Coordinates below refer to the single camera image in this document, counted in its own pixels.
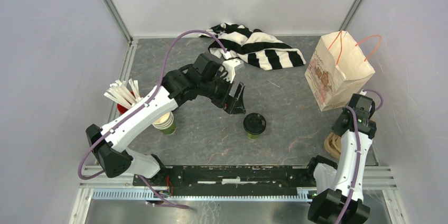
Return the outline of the black plastic cup lid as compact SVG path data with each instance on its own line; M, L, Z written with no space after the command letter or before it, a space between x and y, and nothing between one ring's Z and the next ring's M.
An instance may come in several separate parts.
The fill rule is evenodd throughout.
M259 135L265 131L267 122L263 115L259 113L250 113L244 118L243 127L246 133Z

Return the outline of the brown paper takeout bag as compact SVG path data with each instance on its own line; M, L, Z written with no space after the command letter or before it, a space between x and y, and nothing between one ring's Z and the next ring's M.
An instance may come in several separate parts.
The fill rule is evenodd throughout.
M347 31L320 37L304 75L321 111L345 106L374 75L368 59L381 41L380 35L356 41Z

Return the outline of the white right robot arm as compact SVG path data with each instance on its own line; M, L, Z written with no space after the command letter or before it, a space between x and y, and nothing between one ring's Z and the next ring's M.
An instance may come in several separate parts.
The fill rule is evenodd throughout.
M353 94L332 132L341 137L341 154L336 168L321 161L311 162L305 171L308 184L316 186L307 218L313 223L365 223L370 208L363 203L363 173L366 158L377 131L371 120L372 98Z

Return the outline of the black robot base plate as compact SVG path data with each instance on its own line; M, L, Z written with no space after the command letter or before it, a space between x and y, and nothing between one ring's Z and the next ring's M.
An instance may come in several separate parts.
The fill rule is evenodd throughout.
M169 187L174 196L289 196L297 188L314 188L307 166L168 166L147 180L153 187Z

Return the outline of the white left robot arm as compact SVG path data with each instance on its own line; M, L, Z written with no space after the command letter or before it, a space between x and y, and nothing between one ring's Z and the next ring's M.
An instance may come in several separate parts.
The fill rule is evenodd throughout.
M161 185L166 171L154 155L132 151L129 144L159 118L174 111L187 101L204 96L228 114L245 114L245 85L240 82L234 94L236 70L244 62L237 58L221 61L210 53L200 54L193 64L169 71L160 86L127 112L101 127L92 124L86 129L90 152L109 178L123 173L146 177L152 185Z

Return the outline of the green paper coffee cup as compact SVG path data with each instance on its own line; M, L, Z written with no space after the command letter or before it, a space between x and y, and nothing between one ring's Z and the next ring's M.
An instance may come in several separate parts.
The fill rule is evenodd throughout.
M260 134L251 134L249 132L245 132L245 135L249 139L258 139L260 137Z

